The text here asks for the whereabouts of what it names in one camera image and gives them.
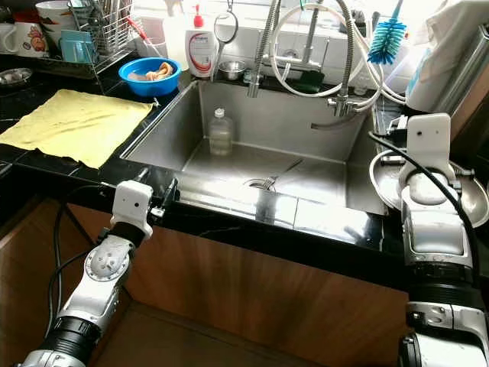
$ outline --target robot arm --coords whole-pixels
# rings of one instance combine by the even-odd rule
[[[446,114],[412,117],[407,153],[429,167],[459,200],[451,187],[455,176],[448,169],[449,129]],[[426,150],[432,150],[432,160]],[[409,277],[406,319],[414,329],[400,341],[399,365],[488,367],[484,303],[464,223],[446,195],[412,164],[401,170],[399,186]]]
[[[174,195],[175,189],[174,180],[166,195]],[[148,213],[164,214],[163,209],[151,209],[152,194],[151,187],[133,180],[117,186],[110,233],[87,255],[81,282],[39,349],[21,367],[86,366],[115,312],[134,250],[152,235]]]

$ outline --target wooden cabinet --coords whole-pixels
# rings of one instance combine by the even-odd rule
[[[108,226],[109,214],[71,207],[93,238]],[[44,201],[0,242],[4,361],[19,361],[42,336],[55,210]],[[65,258],[86,248],[68,220],[62,228]],[[328,367],[395,366],[407,331],[403,292],[163,228],[138,249],[126,289],[137,302]]]

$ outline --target white mug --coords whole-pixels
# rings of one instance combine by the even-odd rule
[[[0,39],[2,39],[13,28],[14,28],[14,25],[13,24],[10,24],[10,23],[0,23]],[[8,52],[7,49],[5,47],[3,47],[2,44],[3,44],[3,42],[0,42],[0,54],[13,54],[12,52]],[[7,41],[7,45],[9,47],[13,47],[14,46],[14,42],[13,41],[10,41],[10,42]]]
[[[14,27],[2,36],[1,44],[7,52],[27,57],[49,56],[46,38],[38,23],[16,21]],[[9,47],[8,39],[14,38],[14,46]]]

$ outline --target bottle label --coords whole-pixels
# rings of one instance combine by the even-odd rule
[[[211,70],[211,52],[208,34],[196,33],[189,39],[190,61],[200,73],[208,73]]]

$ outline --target green sponge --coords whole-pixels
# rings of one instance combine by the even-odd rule
[[[319,71],[304,71],[303,75],[300,76],[300,79],[293,82],[292,86],[302,93],[317,93],[321,88],[323,79],[324,74]]]

